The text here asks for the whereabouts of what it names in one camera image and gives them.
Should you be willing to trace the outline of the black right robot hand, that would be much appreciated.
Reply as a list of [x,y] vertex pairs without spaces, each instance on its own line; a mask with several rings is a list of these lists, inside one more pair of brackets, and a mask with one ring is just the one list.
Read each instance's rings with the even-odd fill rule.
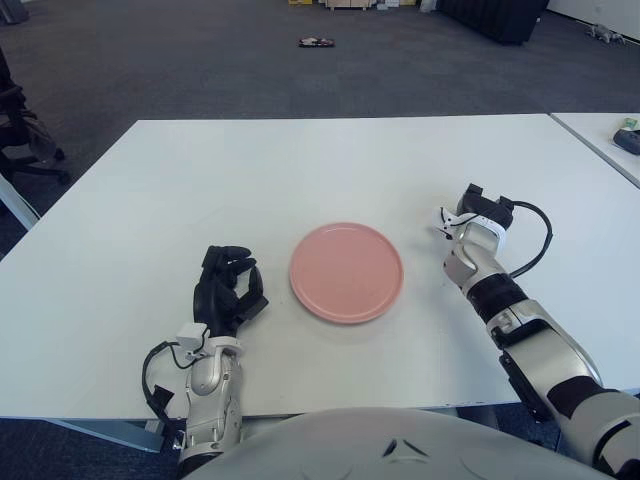
[[491,200],[483,196],[483,189],[470,183],[456,207],[456,215],[479,215],[499,224],[508,230],[513,222],[514,203],[512,200],[500,196],[498,200]]

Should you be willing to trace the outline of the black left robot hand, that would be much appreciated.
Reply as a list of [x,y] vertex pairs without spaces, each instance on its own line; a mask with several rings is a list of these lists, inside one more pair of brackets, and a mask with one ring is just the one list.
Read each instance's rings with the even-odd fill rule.
[[194,288],[193,316],[211,337],[236,337],[268,305],[257,261],[240,246],[210,246]]

